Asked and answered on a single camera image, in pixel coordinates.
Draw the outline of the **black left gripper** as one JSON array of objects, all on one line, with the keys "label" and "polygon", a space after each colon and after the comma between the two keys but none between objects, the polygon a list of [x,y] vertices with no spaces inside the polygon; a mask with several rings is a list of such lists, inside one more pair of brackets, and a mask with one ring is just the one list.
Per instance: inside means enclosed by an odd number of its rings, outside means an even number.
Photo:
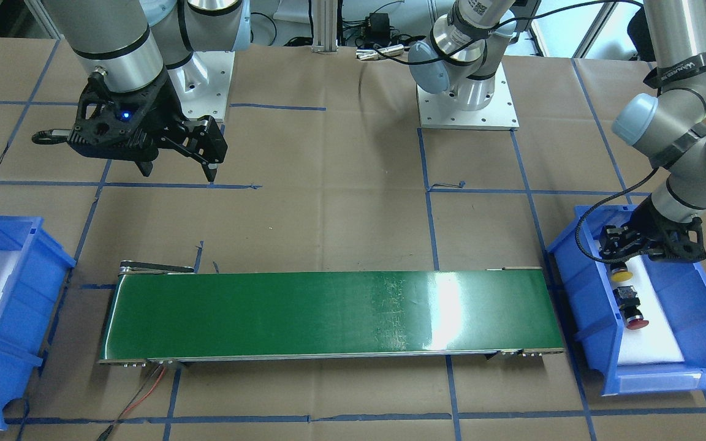
[{"label": "black left gripper", "polygon": [[652,198],[641,202],[622,226],[605,225],[601,230],[600,256],[610,263],[645,255],[654,262],[696,263],[706,259],[702,220],[689,222],[664,217]]}]

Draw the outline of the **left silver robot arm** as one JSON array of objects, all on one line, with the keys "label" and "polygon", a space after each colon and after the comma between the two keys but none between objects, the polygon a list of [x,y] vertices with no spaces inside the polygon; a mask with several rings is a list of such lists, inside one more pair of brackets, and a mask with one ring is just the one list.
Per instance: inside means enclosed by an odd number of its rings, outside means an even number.
[{"label": "left silver robot arm", "polygon": [[[431,94],[487,91],[517,21],[510,1],[456,1],[428,36],[410,45],[407,65],[417,85]],[[706,258],[701,215],[706,212],[706,3],[645,1],[642,4],[656,68],[640,93],[613,121],[612,131],[644,154],[653,172],[669,176],[622,226],[605,226],[598,251],[577,247],[594,262],[623,266],[645,255],[652,260],[700,262]]]}]

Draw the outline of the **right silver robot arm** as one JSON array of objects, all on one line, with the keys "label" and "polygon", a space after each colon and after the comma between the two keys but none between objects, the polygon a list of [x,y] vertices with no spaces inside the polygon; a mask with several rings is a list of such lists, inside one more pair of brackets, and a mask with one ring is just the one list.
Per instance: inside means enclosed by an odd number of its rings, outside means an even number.
[{"label": "right silver robot arm", "polygon": [[226,70],[209,55],[250,44],[247,1],[45,1],[88,73],[75,122],[32,143],[66,143],[86,158],[134,163],[150,176],[162,149],[199,163],[213,183],[228,145]]}]

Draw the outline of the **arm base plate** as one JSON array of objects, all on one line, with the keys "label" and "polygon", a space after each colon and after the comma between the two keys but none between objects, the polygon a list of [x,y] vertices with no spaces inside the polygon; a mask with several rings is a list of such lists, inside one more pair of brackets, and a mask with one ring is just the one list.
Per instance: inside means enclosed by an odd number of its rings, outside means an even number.
[{"label": "arm base plate", "polygon": [[185,117],[208,115],[225,122],[233,62],[234,52],[195,52],[184,65],[168,70]]},{"label": "arm base plate", "polygon": [[520,122],[503,65],[484,81],[465,79],[451,92],[431,94],[416,87],[424,129],[512,130]]}]

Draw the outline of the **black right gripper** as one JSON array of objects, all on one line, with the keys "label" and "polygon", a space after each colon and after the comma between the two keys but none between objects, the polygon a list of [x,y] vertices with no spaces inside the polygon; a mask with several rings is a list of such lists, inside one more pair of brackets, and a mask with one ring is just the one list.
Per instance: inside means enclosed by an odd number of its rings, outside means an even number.
[{"label": "black right gripper", "polygon": [[173,149],[198,162],[208,183],[228,149],[215,118],[185,122],[165,68],[132,92],[112,92],[100,70],[90,73],[67,143],[86,158],[134,162],[143,176],[151,173],[160,148]]}]

